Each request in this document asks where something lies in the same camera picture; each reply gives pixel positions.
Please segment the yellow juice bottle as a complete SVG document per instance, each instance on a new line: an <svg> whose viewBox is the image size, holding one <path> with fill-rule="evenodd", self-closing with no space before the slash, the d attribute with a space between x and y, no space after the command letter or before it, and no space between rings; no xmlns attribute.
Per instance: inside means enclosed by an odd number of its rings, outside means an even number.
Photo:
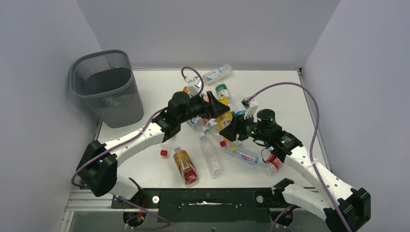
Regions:
<svg viewBox="0 0 410 232"><path fill-rule="evenodd" d="M225 114L223 114L222 116L217 118L217 124L219 127L219 130L222 131L224 128L226 128L227 126L229 126L229 124L231 123L233 116L232 113L230 111L230 107L228 105L228 99L227 97L220 97L218 99L219 102L223 103L224 105L228 106L229 111L226 112ZM234 142L229 141L228 139L226 139L224 136L222 136L224 141L227 144L227 147L230 151L234 152L238 149L238 145Z"/></svg>

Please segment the clear blue bottle purple label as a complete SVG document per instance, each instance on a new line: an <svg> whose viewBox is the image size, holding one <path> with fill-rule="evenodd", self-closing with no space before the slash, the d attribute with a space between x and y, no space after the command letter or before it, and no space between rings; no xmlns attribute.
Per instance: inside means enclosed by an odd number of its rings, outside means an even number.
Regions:
<svg viewBox="0 0 410 232"><path fill-rule="evenodd" d="M224 152L251 165L260 165L263 162L260 155L244 148L243 145L226 145Z"/></svg>

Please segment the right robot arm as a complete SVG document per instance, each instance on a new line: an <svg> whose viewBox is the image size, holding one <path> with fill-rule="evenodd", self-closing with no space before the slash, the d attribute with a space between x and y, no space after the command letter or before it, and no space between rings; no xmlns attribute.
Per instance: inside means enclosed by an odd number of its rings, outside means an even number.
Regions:
<svg viewBox="0 0 410 232"><path fill-rule="evenodd" d="M257 121L252 117L234 116L220 133L231 142L248 138L261 141L275 158L297 171L316 189L312 192L284 178L272 187L274 204L301 207L324 220L332 232L356 232L371 219L369 192L364 188L355 189L311 159L302 142L276 123L273 110L260 110Z"/></svg>

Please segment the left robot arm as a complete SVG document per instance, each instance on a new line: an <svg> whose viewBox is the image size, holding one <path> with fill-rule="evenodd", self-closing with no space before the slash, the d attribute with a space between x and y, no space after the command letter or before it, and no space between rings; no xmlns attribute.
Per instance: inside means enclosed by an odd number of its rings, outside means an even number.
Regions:
<svg viewBox="0 0 410 232"><path fill-rule="evenodd" d="M212 92L208 100L201 96L189 97L186 92L173 94L167 107L150 117L140 129L123 137L101 143L89 143L72 177L79 177L84 187L96 197L107 193L130 200L138 192L138 187L129 178L118 175L118 167L127 159L154 145L162 144L181 130L181 124L194 117L218 118L230 111Z"/></svg>

